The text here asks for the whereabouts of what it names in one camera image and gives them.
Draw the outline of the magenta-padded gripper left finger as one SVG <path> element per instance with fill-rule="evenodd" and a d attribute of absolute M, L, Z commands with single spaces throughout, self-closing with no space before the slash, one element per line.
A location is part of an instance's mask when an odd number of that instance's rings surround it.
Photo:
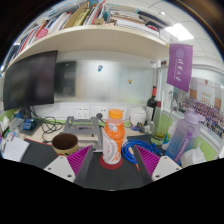
<path fill-rule="evenodd" d="M 44 170 L 76 185 L 83 186 L 93 154 L 94 149 L 90 145 L 68 157 L 58 156 Z"/>

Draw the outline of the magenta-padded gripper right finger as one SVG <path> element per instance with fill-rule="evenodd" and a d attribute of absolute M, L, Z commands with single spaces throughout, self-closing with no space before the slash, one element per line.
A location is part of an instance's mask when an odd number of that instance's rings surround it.
<path fill-rule="evenodd" d="M 133 151 L 145 185 L 181 170 L 168 156 L 159 157 L 138 145 L 134 146 Z"/>

